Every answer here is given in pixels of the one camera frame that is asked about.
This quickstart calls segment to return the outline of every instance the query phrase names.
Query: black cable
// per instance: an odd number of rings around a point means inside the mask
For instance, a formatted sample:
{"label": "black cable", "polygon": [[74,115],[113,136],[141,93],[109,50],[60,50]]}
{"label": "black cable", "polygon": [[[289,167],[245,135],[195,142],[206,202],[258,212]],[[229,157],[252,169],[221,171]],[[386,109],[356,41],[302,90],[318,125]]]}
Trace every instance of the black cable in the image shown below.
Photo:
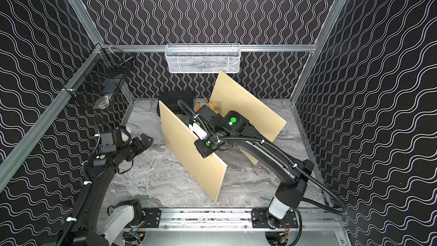
{"label": "black cable", "polygon": [[[190,117],[194,117],[197,113],[194,111],[194,109],[192,109],[184,100],[179,100],[178,101],[178,106],[180,107],[180,109],[182,109],[182,111],[187,114]],[[203,130],[205,130],[206,135],[208,136],[208,139],[210,139],[211,141],[212,139],[212,134],[209,131],[207,125],[205,124],[205,122],[202,120],[202,118],[200,117],[196,117],[194,118],[195,120],[197,120],[200,125],[202,126]]]}
{"label": "black cable", "polygon": [[302,235],[302,216],[299,212],[298,209],[293,209],[293,211],[296,213],[297,217],[299,218],[299,232],[298,232],[298,236],[296,237],[296,239],[293,241],[292,244],[288,245],[288,246],[295,246],[296,243],[298,243],[301,235]]}
{"label": "black cable", "polygon": [[94,123],[97,125],[97,122],[96,122],[96,118],[98,118],[98,119],[100,119],[101,121],[102,121],[102,123],[103,124],[106,124],[106,126],[110,129],[110,130],[112,130],[112,127],[105,121],[105,120],[103,120],[100,116],[98,116],[98,115],[96,115],[96,114],[93,114],[93,119],[94,119]]}
{"label": "black cable", "polygon": [[111,216],[111,215],[109,214],[109,208],[111,208],[111,207],[115,209],[115,206],[109,205],[108,208],[106,208],[106,213],[108,214],[108,216]]}
{"label": "black cable", "polygon": [[333,209],[333,208],[331,208],[331,207],[329,207],[329,206],[323,205],[323,204],[321,204],[321,203],[318,203],[317,201],[314,201],[314,200],[311,200],[311,199],[307,199],[307,198],[305,198],[305,197],[302,198],[302,201],[304,201],[304,202],[308,202],[308,203],[310,203],[310,204],[312,204],[312,205],[315,205],[315,206],[317,206],[317,207],[319,207],[319,208],[321,208],[321,209],[325,209],[326,211],[331,212],[331,213],[333,213],[333,214],[336,214],[336,215],[343,215],[340,211],[335,210],[335,209]]}
{"label": "black cable", "polygon": [[[85,163],[82,165],[82,175],[84,176],[85,181],[90,181],[90,176],[88,175],[88,173],[86,172],[85,169]],[[82,187],[82,190],[84,190],[84,195],[82,196],[82,198],[79,201],[79,205],[77,206],[77,209],[73,212],[73,214],[71,215],[72,218],[78,218],[80,215],[80,212],[82,211],[82,209],[84,208],[86,199],[88,198],[88,195],[90,194],[91,191],[91,183],[87,183],[86,185],[84,185]],[[62,246],[64,245],[65,239],[67,238],[68,233],[71,231],[71,229],[73,228],[73,225],[75,224],[75,221],[69,221],[67,227],[62,231],[61,236],[59,237],[58,241],[56,242],[56,246]]]}
{"label": "black cable", "polygon": [[132,160],[132,165],[131,165],[131,167],[130,167],[128,170],[125,170],[125,171],[123,171],[123,172],[120,172],[120,169],[117,168],[117,173],[120,174],[120,175],[121,175],[121,174],[124,174],[124,173],[128,172],[129,170],[131,170],[133,166],[134,166],[134,160]]}
{"label": "black cable", "polygon": [[323,184],[321,184],[318,180],[314,179],[313,177],[311,177],[311,175],[309,175],[307,172],[303,171],[302,169],[300,169],[297,166],[297,163],[294,162],[290,156],[285,153],[284,151],[282,151],[282,149],[280,149],[279,147],[277,147],[276,145],[274,145],[273,143],[271,143],[270,141],[266,141],[266,140],[262,140],[262,139],[258,139],[258,138],[253,138],[253,137],[244,137],[244,136],[226,136],[226,137],[219,137],[219,141],[255,141],[255,142],[259,142],[261,144],[266,144],[268,146],[270,146],[271,148],[273,148],[274,150],[276,150],[279,154],[282,155],[282,157],[284,157],[285,160],[287,160],[288,163],[290,163],[293,167],[293,169],[295,169],[296,171],[298,171],[299,173],[301,173],[304,177],[306,177],[307,179],[309,179],[310,181],[312,181],[315,185],[317,185],[318,187],[322,188],[326,193],[328,193],[338,204],[340,204],[340,207],[342,210],[336,210],[336,214],[337,215],[346,215],[347,214],[347,206],[344,204],[344,202],[336,195],[334,194],[329,188],[327,188],[326,186],[324,186]]}
{"label": "black cable", "polygon": [[97,150],[97,147],[99,146],[99,142],[100,142],[100,130],[99,130],[99,126],[97,125],[97,121],[96,121],[96,117],[98,117],[97,115],[93,115],[93,121],[94,121],[94,127],[96,129],[97,132],[97,143],[96,146],[94,147],[93,151],[90,153],[90,156],[88,157],[88,160],[91,159],[91,156],[95,153],[95,151]]}

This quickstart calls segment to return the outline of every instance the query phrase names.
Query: wavy line pattern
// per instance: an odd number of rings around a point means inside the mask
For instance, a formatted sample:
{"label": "wavy line pattern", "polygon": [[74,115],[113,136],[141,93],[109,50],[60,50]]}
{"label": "wavy line pattern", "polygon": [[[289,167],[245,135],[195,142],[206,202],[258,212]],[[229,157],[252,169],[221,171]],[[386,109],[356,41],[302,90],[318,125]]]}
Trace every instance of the wavy line pattern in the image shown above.
{"label": "wavy line pattern", "polygon": [[0,0],[0,163],[93,49],[67,0]]}
{"label": "wavy line pattern", "polygon": [[314,44],[334,0],[82,0],[107,44]]}
{"label": "wavy line pattern", "polygon": [[[97,114],[116,127],[127,106],[119,94]],[[1,192],[0,245],[41,245],[61,228],[82,188],[80,166],[96,145],[92,113],[71,99]]]}
{"label": "wavy line pattern", "polygon": [[437,242],[435,32],[437,0],[347,0],[296,104],[355,246]]}
{"label": "wavy line pattern", "polygon": [[[287,99],[308,57],[308,52],[242,53],[240,72],[228,75],[258,98]],[[135,58],[127,78],[134,97],[157,98],[178,90],[211,96],[217,74],[170,73],[162,53],[139,53]]]}

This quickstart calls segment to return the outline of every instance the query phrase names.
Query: black container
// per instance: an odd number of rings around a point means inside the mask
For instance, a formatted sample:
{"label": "black container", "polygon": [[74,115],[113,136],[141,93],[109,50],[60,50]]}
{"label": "black container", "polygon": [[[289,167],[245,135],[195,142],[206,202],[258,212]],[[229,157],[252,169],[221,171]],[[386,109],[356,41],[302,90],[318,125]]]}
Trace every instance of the black container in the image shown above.
{"label": "black container", "polygon": [[[184,100],[191,108],[194,107],[193,92],[190,90],[163,92],[159,97],[159,101],[163,102],[174,114],[182,113],[185,115],[178,106],[179,100]],[[161,117],[160,103],[156,106],[156,113]]]}

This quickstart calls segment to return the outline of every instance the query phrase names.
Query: red wire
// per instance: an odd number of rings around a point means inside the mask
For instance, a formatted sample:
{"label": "red wire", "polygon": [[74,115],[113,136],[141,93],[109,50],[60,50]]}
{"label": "red wire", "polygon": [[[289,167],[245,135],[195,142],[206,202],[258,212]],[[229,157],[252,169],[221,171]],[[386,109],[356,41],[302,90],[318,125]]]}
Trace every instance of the red wire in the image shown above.
{"label": "red wire", "polygon": [[145,225],[146,222],[147,222],[147,219],[145,219],[145,221],[141,224],[141,226],[138,227],[137,232],[138,232],[138,230],[139,230],[141,227],[143,227],[143,226]]}
{"label": "red wire", "polygon": [[285,219],[288,223],[288,231],[286,232],[286,234],[288,234],[288,232],[290,231],[290,222],[288,221],[288,219]]}

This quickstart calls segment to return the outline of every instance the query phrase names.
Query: white wire mesh basket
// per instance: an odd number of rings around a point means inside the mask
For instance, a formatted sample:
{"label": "white wire mesh basket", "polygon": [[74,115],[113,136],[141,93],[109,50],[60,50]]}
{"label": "white wire mesh basket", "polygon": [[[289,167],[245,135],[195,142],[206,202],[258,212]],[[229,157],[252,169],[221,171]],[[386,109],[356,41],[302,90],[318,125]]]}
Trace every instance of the white wire mesh basket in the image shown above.
{"label": "white wire mesh basket", "polygon": [[238,73],[240,44],[167,44],[165,59],[171,73]]}

